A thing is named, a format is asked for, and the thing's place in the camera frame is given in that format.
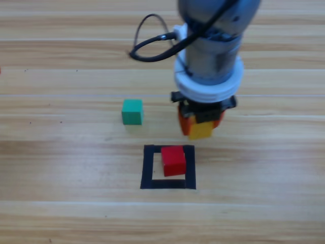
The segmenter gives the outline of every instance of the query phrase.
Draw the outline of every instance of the wooden table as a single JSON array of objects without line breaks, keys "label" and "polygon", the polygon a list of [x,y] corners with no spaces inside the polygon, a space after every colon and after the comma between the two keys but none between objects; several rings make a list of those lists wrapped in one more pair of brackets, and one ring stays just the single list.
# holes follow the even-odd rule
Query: wooden table
[{"label": "wooden table", "polygon": [[[324,1],[263,1],[238,108],[190,142],[174,60],[125,54],[152,12],[182,23],[176,0],[0,0],[0,243],[324,244]],[[122,124],[126,98],[143,126]],[[145,144],[195,145],[197,190],[140,190]]]}]

